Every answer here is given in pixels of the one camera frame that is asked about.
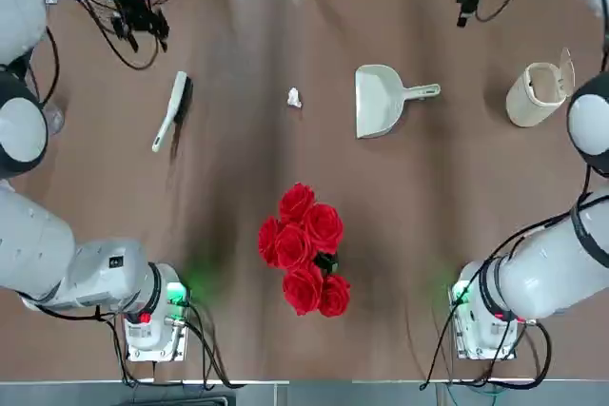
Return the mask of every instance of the white brush handle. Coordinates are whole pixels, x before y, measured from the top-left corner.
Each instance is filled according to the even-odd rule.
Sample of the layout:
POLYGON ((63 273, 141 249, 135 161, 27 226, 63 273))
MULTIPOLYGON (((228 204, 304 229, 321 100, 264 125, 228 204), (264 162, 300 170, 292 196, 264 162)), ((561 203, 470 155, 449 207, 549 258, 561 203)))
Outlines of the white brush handle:
POLYGON ((165 134, 169 130, 169 126, 171 126, 171 121, 173 121, 173 118, 169 118, 168 116, 163 120, 161 128, 159 128, 159 133, 156 134, 154 143, 152 143, 153 152, 159 152, 159 149, 161 148, 161 143, 163 142, 163 137, 165 137, 165 134))
POLYGON ((178 71, 178 73, 175 75, 173 89, 171 90, 171 96, 169 97, 169 103, 167 104, 167 114, 165 115, 165 119, 161 124, 161 128, 159 128, 159 132, 156 134, 154 142, 152 142, 153 152, 159 152, 163 138, 165 138, 165 135, 167 134, 167 131, 169 130, 169 127, 171 126, 171 123, 173 122, 173 119, 180 108, 184 89, 187 84, 187 78, 186 73, 183 71, 178 71))

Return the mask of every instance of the white dustpan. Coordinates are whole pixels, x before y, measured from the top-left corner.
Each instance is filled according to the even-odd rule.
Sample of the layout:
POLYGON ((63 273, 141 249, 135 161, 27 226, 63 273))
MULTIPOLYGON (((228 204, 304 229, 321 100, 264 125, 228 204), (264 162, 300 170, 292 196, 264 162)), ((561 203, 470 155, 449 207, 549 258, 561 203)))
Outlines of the white dustpan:
POLYGON ((357 138, 384 135, 400 119, 406 100, 426 99, 440 94, 440 85, 404 87, 391 67, 361 66, 355 72, 357 138))

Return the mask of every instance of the trash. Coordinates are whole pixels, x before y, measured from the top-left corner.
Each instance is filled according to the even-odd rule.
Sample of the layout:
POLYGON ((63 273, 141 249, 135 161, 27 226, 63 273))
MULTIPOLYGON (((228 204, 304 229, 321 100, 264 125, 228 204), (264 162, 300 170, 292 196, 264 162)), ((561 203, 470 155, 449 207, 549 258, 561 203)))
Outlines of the trash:
POLYGON ((293 87, 287 93, 287 104, 290 106, 295 106, 296 108, 302 108, 303 104, 301 103, 301 99, 298 95, 298 89, 293 87))

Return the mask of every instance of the brown table surface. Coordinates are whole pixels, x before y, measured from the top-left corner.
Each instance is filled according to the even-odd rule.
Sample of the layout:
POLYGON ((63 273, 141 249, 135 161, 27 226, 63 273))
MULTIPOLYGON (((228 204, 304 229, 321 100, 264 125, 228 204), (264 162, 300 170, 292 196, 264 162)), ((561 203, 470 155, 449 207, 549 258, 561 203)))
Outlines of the brown table surface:
MULTIPOLYGON (((152 261, 174 265, 211 306, 233 379, 421 379, 438 337, 434 296, 438 324, 446 314, 442 286, 580 191, 564 107, 530 129, 504 114, 524 67, 557 62, 563 46, 579 84, 597 71, 601 29, 580 0, 515 0, 497 21, 466 29, 454 0, 172 0, 165 12, 168 53, 135 72, 75 3, 51 10, 67 122, 44 163, 15 183, 79 241, 134 237, 152 261), (439 83, 442 96, 412 103, 390 134, 356 140, 354 71, 374 63, 410 86, 439 83), (177 70, 191 76, 194 98, 172 161, 170 142, 158 154, 150 145, 177 70), (302 111, 285 104, 291 87, 302 111), (298 181, 344 221, 352 301, 338 319, 297 318, 282 275, 257 253, 260 223, 298 181)), ((142 61, 149 45, 141 41, 142 61)), ((50 63, 43 43, 34 67, 43 92, 50 63)), ((605 298, 547 320, 550 377, 609 378, 605 298)), ((0 379, 119 377, 105 326, 28 311, 9 291, 0 304, 0 379)), ((526 344, 520 354, 497 376, 533 377, 526 344)), ((200 363, 191 339, 187 362, 158 372, 201 378, 200 363)), ((455 376, 481 369, 457 363, 455 376)), ((434 378, 447 378, 442 359, 434 378)))

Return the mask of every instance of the rose bouquet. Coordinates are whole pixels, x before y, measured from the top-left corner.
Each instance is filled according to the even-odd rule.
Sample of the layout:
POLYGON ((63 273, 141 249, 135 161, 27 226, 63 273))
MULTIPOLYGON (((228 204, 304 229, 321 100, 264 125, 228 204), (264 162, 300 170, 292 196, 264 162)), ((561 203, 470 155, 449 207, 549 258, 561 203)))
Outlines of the rose bouquet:
POLYGON ((311 188, 297 183, 282 197, 279 215, 260 228, 258 251, 268 266, 285 270, 285 299, 298 316, 318 309, 328 318, 340 316, 350 285, 336 274, 343 238, 336 209, 316 203, 311 188))

